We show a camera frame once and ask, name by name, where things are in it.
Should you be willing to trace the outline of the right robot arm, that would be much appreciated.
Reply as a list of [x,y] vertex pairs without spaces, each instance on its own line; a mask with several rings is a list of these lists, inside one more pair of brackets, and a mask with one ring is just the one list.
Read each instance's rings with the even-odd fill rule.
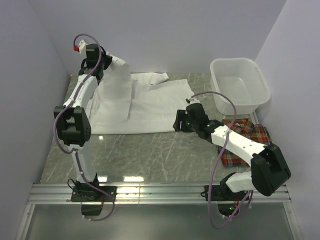
[[176,132],[195,132],[201,139],[225,147],[250,166],[250,171],[234,172],[220,181],[219,191],[226,200],[233,199],[239,192],[254,190],[269,197],[292,176],[277,145],[255,142],[219,120],[210,120],[200,103],[177,110],[173,129]]

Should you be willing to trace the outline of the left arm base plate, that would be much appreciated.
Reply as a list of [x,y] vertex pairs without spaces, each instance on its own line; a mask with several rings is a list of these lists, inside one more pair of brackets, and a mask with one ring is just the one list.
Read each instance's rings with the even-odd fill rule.
[[112,202],[116,199],[117,187],[116,186],[99,186],[100,190],[107,193],[110,197],[105,196],[98,190],[95,190],[88,185],[83,185],[81,187],[74,187],[71,194],[71,202],[84,203],[84,202]]

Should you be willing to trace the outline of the white long sleeve shirt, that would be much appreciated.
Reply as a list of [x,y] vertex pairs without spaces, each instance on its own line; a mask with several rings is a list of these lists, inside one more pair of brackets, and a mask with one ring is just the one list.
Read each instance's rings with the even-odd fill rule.
[[131,73],[113,56],[86,107],[94,135],[165,133],[174,130],[177,110],[194,93],[186,79],[166,73]]

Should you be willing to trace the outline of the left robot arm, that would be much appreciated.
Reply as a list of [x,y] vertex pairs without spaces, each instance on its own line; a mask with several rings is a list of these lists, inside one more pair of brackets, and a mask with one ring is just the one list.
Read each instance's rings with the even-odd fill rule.
[[75,89],[62,106],[54,108],[53,133],[57,142],[63,141],[67,146],[62,151],[72,156],[77,174],[74,193],[96,201],[104,191],[100,189],[86,145],[92,134],[86,108],[113,58],[98,43],[88,44],[83,49],[85,59],[81,63]]

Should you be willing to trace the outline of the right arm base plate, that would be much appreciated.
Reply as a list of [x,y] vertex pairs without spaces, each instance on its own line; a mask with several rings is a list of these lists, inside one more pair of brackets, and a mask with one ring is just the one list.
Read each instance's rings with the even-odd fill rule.
[[226,185],[212,185],[211,186],[211,201],[227,202],[227,201],[241,201],[245,196],[246,191],[232,192]]

